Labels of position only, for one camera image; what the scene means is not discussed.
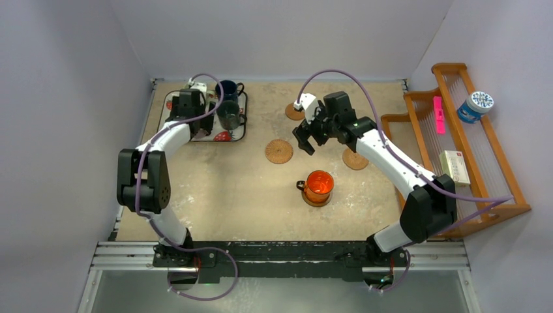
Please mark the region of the dark brown wooden coaster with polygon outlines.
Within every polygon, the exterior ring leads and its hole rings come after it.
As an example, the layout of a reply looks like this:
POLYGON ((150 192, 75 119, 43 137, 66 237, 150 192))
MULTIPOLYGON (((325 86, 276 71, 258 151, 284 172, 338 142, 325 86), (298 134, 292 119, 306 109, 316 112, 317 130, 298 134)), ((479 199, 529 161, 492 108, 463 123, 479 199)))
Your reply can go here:
POLYGON ((308 205, 312 206, 312 207, 323 207, 325 205, 327 205, 331 200, 332 200, 332 197, 333 195, 330 194, 326 199, 325 201, 320 201, 320 202, 314 202, 314 201, 311 201, 307 198, 307 195, 305 193, 302 193, 301 194, 302 196, 302 199, 305 203, 307 203, 308 205))

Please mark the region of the light wooden coaster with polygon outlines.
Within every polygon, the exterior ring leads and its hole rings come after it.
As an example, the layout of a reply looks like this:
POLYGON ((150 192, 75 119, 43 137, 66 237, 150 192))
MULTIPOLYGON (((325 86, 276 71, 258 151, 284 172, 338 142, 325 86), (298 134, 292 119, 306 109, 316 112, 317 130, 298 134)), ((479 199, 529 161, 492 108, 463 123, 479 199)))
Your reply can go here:
POLYGON ((286 106, 285 115, 286 115, 287 118, 289 118, 293 121, 300 121, 300 120, 303 120, 305 118, 305 113, 297 111, 294 108, 293 103, 290 103, 286 106))

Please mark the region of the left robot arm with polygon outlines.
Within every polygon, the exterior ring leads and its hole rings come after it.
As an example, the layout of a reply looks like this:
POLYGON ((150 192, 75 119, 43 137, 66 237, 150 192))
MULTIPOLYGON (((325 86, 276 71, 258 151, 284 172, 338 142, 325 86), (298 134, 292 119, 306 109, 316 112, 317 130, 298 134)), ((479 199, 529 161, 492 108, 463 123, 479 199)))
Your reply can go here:
POLYGON ((182 89, 162 128, 145 144, 118 154, 117 201, 144 218, 158 236, 155 266, 185 267, 196 257, 189 230, 168 207, 172 194, 168 158, 198 133, 205 114, 205 93, 182 89))

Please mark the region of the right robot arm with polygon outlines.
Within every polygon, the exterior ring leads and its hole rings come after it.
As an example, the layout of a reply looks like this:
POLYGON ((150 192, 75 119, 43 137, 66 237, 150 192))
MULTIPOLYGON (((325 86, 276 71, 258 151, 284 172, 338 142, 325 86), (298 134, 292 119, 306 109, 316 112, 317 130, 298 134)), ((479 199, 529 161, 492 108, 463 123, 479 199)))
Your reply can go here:
POLYGON ((358 117, 347 93, 331 93, 323 100, 303 93, 293 108, 305 115, 293 130, 300 149, 313 155, 309 138, 318 145, 335 138, 373 163, 404 197, 399 220, 367 238, 370 263, 382 265, 398 248, 422 243, 457 221, 454 181, 418 165, 379 132, 376 122, 358 117))

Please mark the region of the purple mug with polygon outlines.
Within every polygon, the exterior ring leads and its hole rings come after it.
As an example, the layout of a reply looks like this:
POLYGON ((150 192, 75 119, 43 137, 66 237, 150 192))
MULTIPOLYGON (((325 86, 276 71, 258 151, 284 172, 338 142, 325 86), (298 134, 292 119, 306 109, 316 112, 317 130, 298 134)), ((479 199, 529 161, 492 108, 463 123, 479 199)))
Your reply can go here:
POLYGON ((211 141, 212 140, 212 132, 208 132, 207 130, 200 129, 198 133, 191 138, 192 141, 211 141))

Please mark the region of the orange mug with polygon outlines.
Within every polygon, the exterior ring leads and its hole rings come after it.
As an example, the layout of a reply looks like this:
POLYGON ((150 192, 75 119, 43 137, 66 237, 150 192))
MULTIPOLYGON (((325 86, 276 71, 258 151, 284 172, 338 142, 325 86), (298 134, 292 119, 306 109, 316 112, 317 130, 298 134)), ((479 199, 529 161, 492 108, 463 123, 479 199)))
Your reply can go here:
POLYGON ((301 193, 305 193, 314 202, 325 201, 332 194, 334 185, 331 174, 323 170, 313 171, 304 181, 297 181, 295 184, 301 193))

